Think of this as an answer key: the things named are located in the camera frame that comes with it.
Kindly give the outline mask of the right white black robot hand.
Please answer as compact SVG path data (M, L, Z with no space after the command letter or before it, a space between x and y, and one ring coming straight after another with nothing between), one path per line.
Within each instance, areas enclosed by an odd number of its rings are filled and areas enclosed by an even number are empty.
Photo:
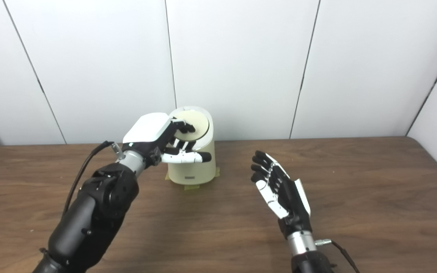
M284 238L295 232L312 232L311 209L300 179L293 180L269 154L256 151L250 166L260 195L278 218Z

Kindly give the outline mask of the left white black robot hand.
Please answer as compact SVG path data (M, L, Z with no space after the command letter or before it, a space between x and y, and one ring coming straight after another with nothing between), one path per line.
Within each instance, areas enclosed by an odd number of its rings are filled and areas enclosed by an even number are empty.
M137 157L144 168L159 163L205 163L213 157L209 152L192 150L194 142L180 141L177 132L192 133L195 127L185 119L166 113L141 116L123 138L123 157Z

